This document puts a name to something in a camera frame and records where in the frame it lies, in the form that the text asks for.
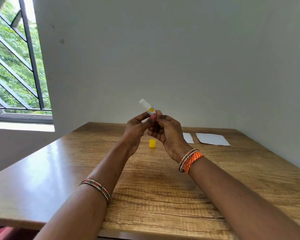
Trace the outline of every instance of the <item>white window ledge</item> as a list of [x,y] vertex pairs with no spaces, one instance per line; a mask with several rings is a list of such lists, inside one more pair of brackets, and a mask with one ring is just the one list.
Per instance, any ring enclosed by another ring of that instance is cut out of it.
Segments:
[[35,123],[15,123],[15,122],[0,122],[0,129],[19,130],[19,131],[44,131],[54,132],[52,124],[35,124]]

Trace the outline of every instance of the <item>orange woven wristband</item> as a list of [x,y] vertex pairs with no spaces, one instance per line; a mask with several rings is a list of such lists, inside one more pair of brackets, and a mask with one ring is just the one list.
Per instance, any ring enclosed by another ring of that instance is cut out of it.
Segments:
[[183,169],[189,173],[191,165],[198,160],[200,157],[203,157],[203,155],[200,152],[195,152],[193,155],[185,162]]

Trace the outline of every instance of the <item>white glue stick tip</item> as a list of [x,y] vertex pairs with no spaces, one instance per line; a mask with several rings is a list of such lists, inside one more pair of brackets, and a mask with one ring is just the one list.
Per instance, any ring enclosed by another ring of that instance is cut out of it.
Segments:
[[139,104],[141,104],[142,105],[142,107],[146,110],[146,111],[148,111],[152,106],[147,102],[147,101],[145,101],[144,99],[141,99],[140,101],[139,101]]

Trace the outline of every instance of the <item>person's left arm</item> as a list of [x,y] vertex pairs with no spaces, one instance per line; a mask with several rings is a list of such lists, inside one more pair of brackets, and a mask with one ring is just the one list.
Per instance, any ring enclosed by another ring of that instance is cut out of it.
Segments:
[[[148,113],[128,121],[122,138],[114,145],[87,179],[100,183],[110,195],[124,166],[140,144],[144,131],[153,125]],[[42,228],[34,240],[95,239],[102,227],[107,208],[104,195],[88,184],[80,185]]]

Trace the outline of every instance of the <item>person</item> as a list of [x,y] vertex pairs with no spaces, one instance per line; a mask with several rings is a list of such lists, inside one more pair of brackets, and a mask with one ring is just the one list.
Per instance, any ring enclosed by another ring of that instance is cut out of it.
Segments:
[[[148,135],[159,140],[177,163],[193,149],[184,140],[178,121],[157,111],[142,122],[148,117],[148,113],[143,113],[129,120],[122,138],[88,176],[88,179],[101,184],[110,195],[147,129]],[[300,240],[298,224],[206,157],[202,156],[192,163],[189,175],[224,215],[240,239]],[[35,240],[95,239],[102,227],[106,207],[107,200],[100,190],[81,184]]]

